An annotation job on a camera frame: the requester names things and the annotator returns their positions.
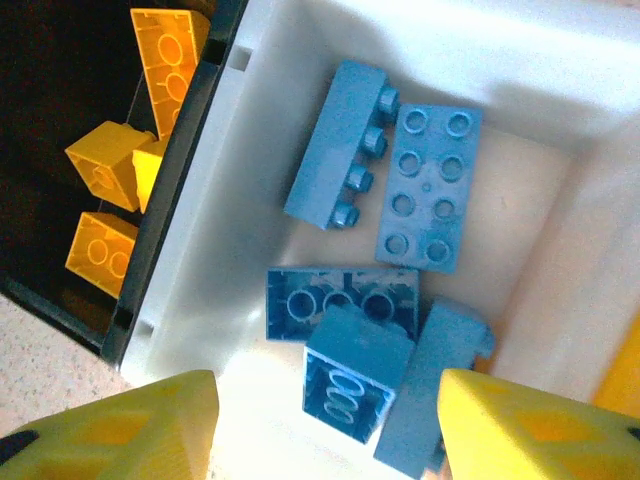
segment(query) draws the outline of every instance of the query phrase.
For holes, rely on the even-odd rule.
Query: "2x4 blue brick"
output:
[[[380,325],[393,322],[418,336],[417,270],[404,268],[270,268],[267,339],[309,339],[330,305],[356,305]]]
[[[398,389],[374,457],[411,478],[440,471],[445,452],[438,422],[438,390],[447,368],[471,368],[476,355],[489,358],[495,337],[476,311],[435,299]]]
[[[481,122],[475,109],[400,108],[376,260],[455,271]]]
[[[352,227],[357,192],[368,192],[369,158],[387,147],[382,128],[394,122],[398,92],[380,69],[352,61],[338,68],[284,211],[324,229]]]
[[[329,307],[305,346],[303,410],[366,443],[395,399],[413,346],[354,305]]]

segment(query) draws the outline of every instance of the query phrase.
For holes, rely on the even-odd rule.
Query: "2x2 blue brick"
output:
[[[373,183],[367,163],[384,155],[382,128],[397,112],[398,92],[382,70],[342,62],[284,211],[322,229],[353,227],[360,216],[355,195]]]
[[[474,109],[400,108],[376,260],[455,271],[481,121]]]
[[[411,269],[271,268],[267,338],[306,341],[330,305],[356,305],[374,323],[417,340],[419,276]]]
[[[395,399],[413,346],[354,305],[329,307],[305,346],[304,411],[366,443]]]

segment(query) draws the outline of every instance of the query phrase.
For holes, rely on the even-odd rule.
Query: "yellow plastic object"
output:
[[[158,136],[171,135],[209,33],[209,20],[190,10],[132,8]]]
[[[137,234],[115,215],[83,212],[65,266],[118,298]]]
[[[438,418],[454,479],[640,478],[640,420],[626,415],[452,369]]]
[[[640,314],[596,392],[597,407],[640,418]]]
[[[138,197],[131,155],[154,140],[150,132],[107,121],[65,152],[93,195],[133,212]]]
[[[133,167],[136,169],[137,194],[142,213],[147,210],[147,203],[149,203],[151,190],[153,190],[162,157],[167,149],[167,143],[169,143],[169,139],[160,140],[133,151]]]
[[[3,480],[201,480],[218,420],[213,373],[194,370],[24,425],[39,438]]]

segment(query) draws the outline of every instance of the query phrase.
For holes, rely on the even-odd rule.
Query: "plastic storage box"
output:
[[[305,417],[302,346],[264,340],[268,267],[373,265],[390,152],[357,227],[322,232],[282,211],[351,58],[385,70],[402,103],[484,109],[458,269],[423,273],[423,296],[489,319],[492,373],[588,400],[640,295],[639,22],[550,0],[251,0],[122,373],[213,368],[214,458],[233,478],[392,478],[371,458],[375,435],[363,447]]]

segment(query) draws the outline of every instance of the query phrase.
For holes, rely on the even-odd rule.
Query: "toy building block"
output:
[[[332,305],[305,346],[303,409],[366,443],[395,399],[414,343],[354,305]]]
[[[150,132],[104,122],[65,152],[93,195],[134,212],[138,197],[131,155],[134,149],[154,140]]]
[[[158,137],[171,135],[209,33],[209,20],[190,10],[132,8]]]
[[[338,68],[284,211],[323,230],[353,227],[356,193],[373,183],[370,158],[384,155],[382,128],[395,121],[398,92],[377,68],[344,61]]]
[[[204,480],[217,420],[213,373],[183,373],[24,425],[37,438],[0,477]]]
[[[481,373],[447,370],[438,418],[453,478],[640,478],[640,420],[633,417]]]
[[[477,312],[436,298],[374,457],[411,478],[421,478],[425,469],[440,471],[444,450],[437,398],[442,372],[471,368],[476,355],[491,355],[494,344],[491,330]]]
[[[640,418],[640,388],[632,378],[640,378],[640,314],[627,333],[606,377],[596,392],[593,404],[614,412]]]
[[[141,148],[133,151],[133,167],[136,170],[136,183],[138,189],[136,194],[140,201],[140,211],[144,213],[147,210],[147,203],[153,190],[153,184],[156,181],[162,157],[167,149],[169,139],[160,140],[159,142],[149,143]]]
[[[137,234],[115,215],[83,212],[65,266],[118,298]]]
[[[418,336],[417,270],[271,268],[267,272],[267,339],[304,342],[330,305],[355,305],[380,325]]]
[[[455,271],[481,122],[469,108],[400,108],[376,260]]]

